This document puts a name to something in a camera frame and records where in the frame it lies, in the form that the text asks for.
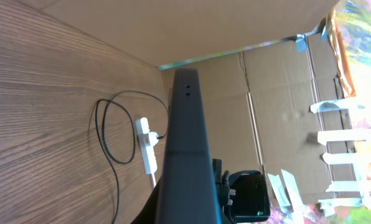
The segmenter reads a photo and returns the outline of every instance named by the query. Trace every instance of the cardboard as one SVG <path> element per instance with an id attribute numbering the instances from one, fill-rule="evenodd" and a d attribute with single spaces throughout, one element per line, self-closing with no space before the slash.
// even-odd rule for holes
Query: cardboard
<path id="1" fill-rule="evenodd" d="M 240 59 L 232 54 L 184 66 L 198 69 L 210 153 L 230 172 L 260 169 Z M 174 69 L 162 71 L 162 77 L 168 93 Z"/>
<path id="2" fill-rule="evenodd" d="M 152 65 L 310 32 L 338 0 L 18 0 Z"/>
<path id="3" fill-rule="evenodd" d="M 338 96 L 328 41 L 316 34 L 308 37 L 308 46 L 298 52 L 295 42 L 287 41 L 184 66 L 199 70 L 210 151 L 231 172 L 290 172 L 305 204 L 358 197 L 356 192 L 325 192 L 332 180 L 354 180 L 354 175 L 349 165 L 332 167 L 321 159 L 325 152 L 346 153 L 345 142 L 324 147 L 309 137 L 343 124 L 339 111 L 309 112 L 311 104 Z M 174 69 L 162 76 L 168 92 Z M 268 188 L 271 203 L 278 205 L 270 182 Z"/>

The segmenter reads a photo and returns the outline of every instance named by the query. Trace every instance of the power cord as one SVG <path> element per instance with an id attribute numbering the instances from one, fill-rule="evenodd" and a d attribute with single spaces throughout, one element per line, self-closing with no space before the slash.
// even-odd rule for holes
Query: power cord
<path id="1" fill-rule="evenodd" d="M 115 171 L 115 167 L 112 164 L 111 159 L 113 161 L 115 161 L 116 163 L 118 163 L 118 164 L 129 164 L 134 159 L 134 155 L 136 154 L 136 133 L 134 131 L 133 119 L 131 118 L 129 111 L 124 106 L 122 106 L 119 103 L 113 101 L 116 97 L 120 96 L 123 93 L 137 93 L 137 94 L 141 94 L 141 95 L 150 96 L 150 97 L 158 100 L 165 107 L 166 112 L 169 115 L 169 110 L 167 109 L 166 105 L 162 102 L 162 100 L 160 100 L 158 97 L 156 97 L 154 95 L 151 95 L 149 93 L 145 93 L 145 92 L 142 92 L 142 91 L 138 91 L 138 90 L 120 91 L 120 92 L 115 93 L 109 100 L 107 100 L 107 99 L 99 99 L 99 100 L 97 100 L 97 102 L 96 102 L 96 109 L 95 109 L 95 126 L 96 126 L 96 132 L 97 132 L 98 142 L 100 143 L 101 149 L 103 150 L 104 155 L 105 155 L 106 159 L 108 160 L 108 163 L 110 164 L 110 166 L 112 168 L 112 171 L 113 171 L 113 173 L 115 175 L 116 188 L 118 190 L 117 191 L 118 198 L 117 198 L 117 201 L 116 201 L 116 210 L 115 210 L 115 214 L 114 214 L 114 217 L 113 217 L 113 220 L 112 220 L 112 224 L 115 224 L 116 217 L 118 216 L 119 200 L 120 200 L 120 189 L 119 189 L 119 178 L 118 178 L 118 174 Z M 98 106 L 100 105 L 100 103 L 102 101 L 105 101 L 106 102 L 106 106 L 105 106 L 105 109 L 104 109 L 103 124 L 102 124 L 102 127 L 101 127 L 101 135 L 100 135 L 100 131 L 98 130 Z M 125 161 L 125 162 L 117 160 L 111 154 L 110 150 L 108 149 L 108 145 L 107 145 L 106 139 L 105 139 L 106 112 L 108 111 L 108 107 L 109 107 L 109 105 L 111 103 L 114 104 L 114 105 L 116 105 L 116 106 L 118 106 L 118 107 L 120 107 L 128 115 L 128 117 L 130 119 L 130 123 L 131 123 L 131 128 L 132 128 L 132 132 L 133 132 L 133 152 L 132 152 L 132 155 L 131 155 L 130 159 L 128 161 Z M 157 138 L 158 139 L 162 139 L 162 138 L 164 138 L 166 136 L 166 134 L 167 134 L 167 130 L 166 130 L 166 132 L 165 132 L 165 134 L 163 136 L 159 136 Z"/>

